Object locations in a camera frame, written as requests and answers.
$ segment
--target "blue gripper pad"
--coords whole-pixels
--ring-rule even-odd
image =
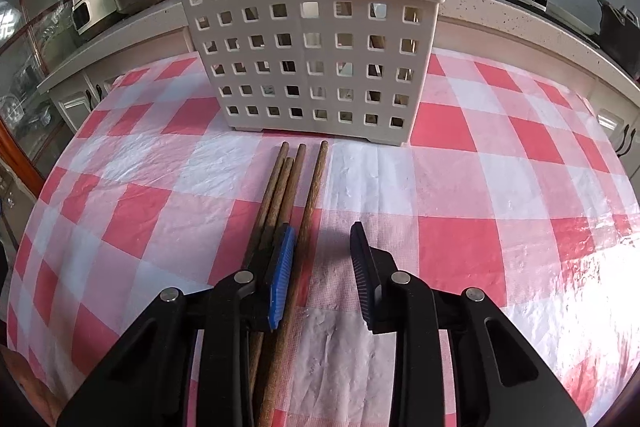
[[[296,244],[296,232],[293,227],[287,225],[284,232],[280,250],[274,255],[278,256],[273,282],[270,288],[269,302],[269,325],[271,330],[275,330],[280,323],[284,313],[284,304],[287,299],[287,287],[289,286],[289,275],[291,273],[291,263],[293,261],[293,249]]]

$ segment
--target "tablecloth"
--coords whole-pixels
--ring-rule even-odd
[[[68,397],[161,289],[199,291],[238,269],[283,139],[308,147],[298,223],[322,137],[232,130],[197,54],[120,77],[35,205],[10,288],[11,346]],[[388,422],[395,338],[360,315],[356,220],[433,288],[484,289],[594,424],[640,360],[640,211],[588,103],[434,50],[410,144],[329,142],[274,425]],[[443,363],[451,423],[446,350]]]

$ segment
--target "checkered tablecloth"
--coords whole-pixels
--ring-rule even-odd
[[[239,268],[283,139],[291,151],[308,147],[298,223],[321,137],[229,128],[197,54],[121,77],[31,215],[10,344],[55,393],[72,395],[161,289],[202,290]],[[483,288],[594,424],[640,360],[640,213],[583,99],[435,50],[410,144],[329,142],[274,425],[388,422],[395,338],[373,336],[360,315],[348,242],[356,220],[433,288]],[[452,421],[446,354],[444,364]]]

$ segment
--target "plastic basket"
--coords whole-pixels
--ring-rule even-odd
[[[181,1],[230,126],[408,140],[444,0]]]

